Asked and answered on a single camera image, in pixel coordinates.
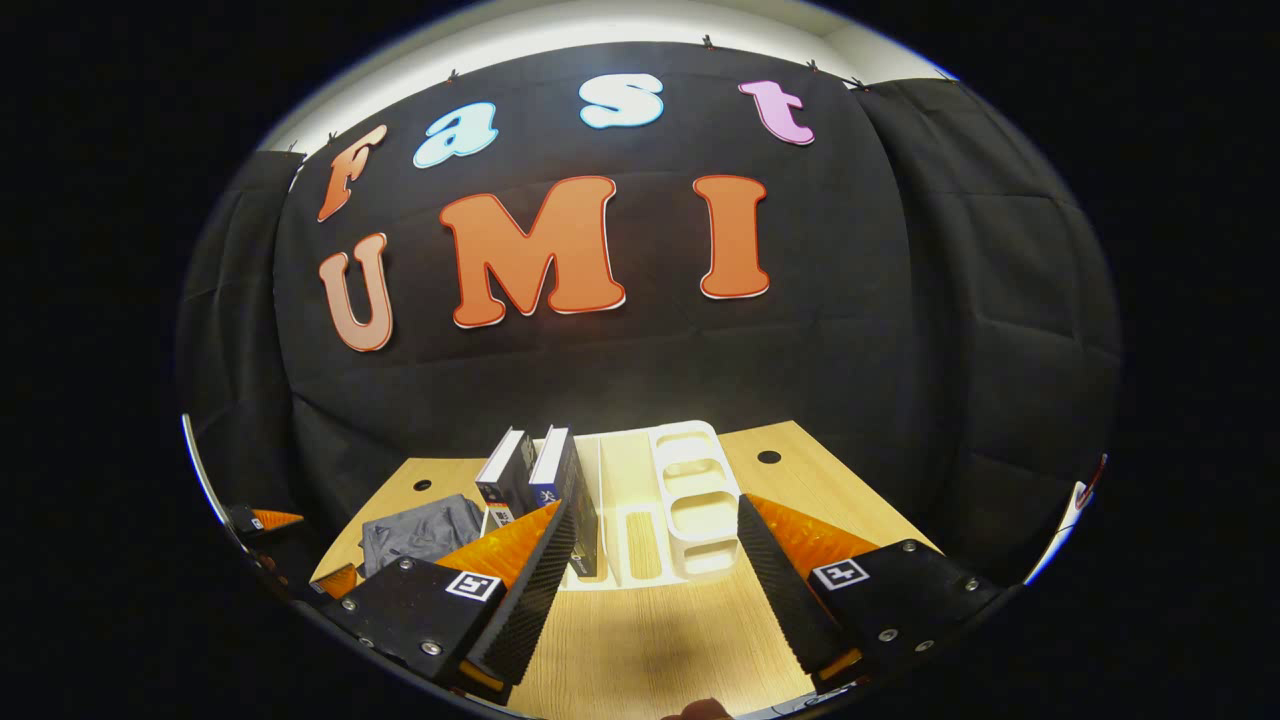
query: hand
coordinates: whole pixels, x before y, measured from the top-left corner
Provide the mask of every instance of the hand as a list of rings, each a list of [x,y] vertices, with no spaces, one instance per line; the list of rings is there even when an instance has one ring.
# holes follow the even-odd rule
[[[680,715],[667,715],[662,720],[732,720],[732,717],[716,698],[707,698],[690,702]]]

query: wooden table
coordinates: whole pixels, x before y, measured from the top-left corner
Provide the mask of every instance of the wooden table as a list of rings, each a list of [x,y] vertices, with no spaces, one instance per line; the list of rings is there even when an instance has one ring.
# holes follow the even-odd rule
[[[884,546],[933,543],[794,421],[721,434],[737,484]],[[756,456],[781,454],[774,464]],[[312,579],[364,562],[364,523],[462,493],[480,507],[484,459],[410,459],[361,507]],[[424,491],[419,480],[430,479]],[[813,691],[778,628],[751,565],[705,583],[561,592],[508,708],[553,720],[658,720],[714,697],[732,715]]]

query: white desk organizer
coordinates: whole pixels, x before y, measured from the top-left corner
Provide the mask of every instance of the white desk organizer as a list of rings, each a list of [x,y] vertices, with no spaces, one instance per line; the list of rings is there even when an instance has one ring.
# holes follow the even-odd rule
[[[600,519],[596,578],[566,566],[561,591],[616,591],[719,578],[739,559],[737,479],[716,430],[691,420],[657,428],[575,436],[588,491]],[[541,452],[543,441],[534,447]],[[648,518],[653,543],[632,557],[627,516]],[[635,529],[641,534],[637,525]],[[485,512],[484,533],[493,529]]]

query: white wall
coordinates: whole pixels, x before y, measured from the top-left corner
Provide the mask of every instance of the white wall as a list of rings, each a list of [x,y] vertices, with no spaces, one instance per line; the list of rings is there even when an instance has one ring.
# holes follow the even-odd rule
[[[732,0],[712,0],[733,4]],[[621,41],[668,41],[749,50],[865,83],[937,77],[914,53],[847,19],[796,0],[741,3],[753,12],[691,0],[502,0],[445,18],[361,65],[307,99],[264,141],[264,150],[323,147],[342,132],[408,95],[468,72],[561,47]],[[756,13],[769,13],[764,17]],[[787,20],[803,26],[795,27]]]

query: word fast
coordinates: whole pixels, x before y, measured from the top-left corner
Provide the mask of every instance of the word fast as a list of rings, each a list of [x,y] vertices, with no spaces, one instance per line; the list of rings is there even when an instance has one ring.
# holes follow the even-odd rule
[[[608,74],[591,78],[579,88],[589,102],[579,117],[591,128],[639,127],[663,113],[662,81],[646,73]],[[783,142],[809,145],[814,132],[795,123],[792,108],[799,97],[787,95],[772,81],[746,82],[739,91],[750,95],[764,128]],[[480,152],[497,140],[493,127],[497,106],[472,102],[442,115],[426,128],[413,154],[413,165],[431,168],[453,156]],[[379,126],[339,152],[332,163],[324,204],[316,217],[325,222],[351,199],[349,182],[364,173],[370,152],[387,137]],[[461,304],[453,311],[460,328],[480,328],[502,322],[506,305],[493,297],[489,273],[524,315],[532,315],[541,296],[550,264],[556,263],[556,288],[547,301],[557,313],[612,310],[626,301],[626,290],[612,275],[604,208],[617,187],[604,177],[575,177],[556,183],[529,232],[521,229],[493,195],[456,200],[440,211],[440,222],[453,231],[458,261]],[[764,186],[737,176],[707,176],[694,182],[694,192],[707,201],[712,225],[710,269],[701,279],[703,295],[714,300],[755,297],[769,287],[769,275],[759,265],[755,206],[764,199]],[[356,320],[351,310],[346,252],[320,264],[329,314],[338,336],[351,348],[369,352],[387,345],[392,336],[392,306],[387,293],[381,255],[387,236],[372,233],[356,243],[370,318]]]

